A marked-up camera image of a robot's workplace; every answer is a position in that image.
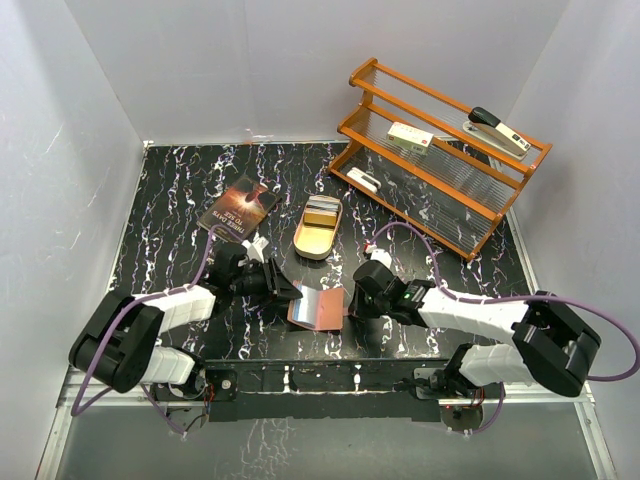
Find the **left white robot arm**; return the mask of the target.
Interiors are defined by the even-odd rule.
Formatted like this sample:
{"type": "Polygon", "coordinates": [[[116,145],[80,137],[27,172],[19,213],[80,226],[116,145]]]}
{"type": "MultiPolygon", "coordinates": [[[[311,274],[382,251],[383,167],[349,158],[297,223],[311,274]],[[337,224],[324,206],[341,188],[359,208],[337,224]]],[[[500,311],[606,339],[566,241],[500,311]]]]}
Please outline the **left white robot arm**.
{"type": "Polygon", "coordinates": [[[107,292],[72,344],[69,363],[118,393],[139,384],[167,384],[186,399],[197,398],[207,383],[201,362],[157,339],[210,319],[236,297],[251,296],[283,304],[303,294],[260,247],[227,243],[193,284],[153,294],[107,292]]]}

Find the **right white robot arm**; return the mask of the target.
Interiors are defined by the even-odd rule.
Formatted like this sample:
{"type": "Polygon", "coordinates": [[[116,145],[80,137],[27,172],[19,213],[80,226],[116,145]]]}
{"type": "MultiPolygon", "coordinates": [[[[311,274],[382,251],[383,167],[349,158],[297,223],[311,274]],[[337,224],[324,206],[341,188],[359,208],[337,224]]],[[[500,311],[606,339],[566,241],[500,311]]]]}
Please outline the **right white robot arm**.
{"type": "Polygon", "coordinates": [[[460,345],[446,366],[417,382],[432,392],[466,397],[493,383],[537,383],[578,396],[601,345],[600,336],[569,307],[546,293],[509,301],[449,297],[429,280],[404,282],[378,260],[354,273],[350,315],[387,316],[403,325],[453,329],[491,340],[460,345]]]}

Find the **pink leather card holder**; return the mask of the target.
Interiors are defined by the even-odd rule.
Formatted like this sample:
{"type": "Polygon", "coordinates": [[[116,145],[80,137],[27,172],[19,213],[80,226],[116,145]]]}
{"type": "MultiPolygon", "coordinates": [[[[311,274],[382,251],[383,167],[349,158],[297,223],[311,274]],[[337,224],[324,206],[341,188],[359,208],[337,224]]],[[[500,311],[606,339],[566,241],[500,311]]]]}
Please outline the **pink leather card holder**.
{"type": "Polygon", "coordinates": [[[299,281],[294,286],[302,297],[289,303],[287,321],[314,332],[340,331],[347,316],[343,287],[316,290],[299,281]]]}

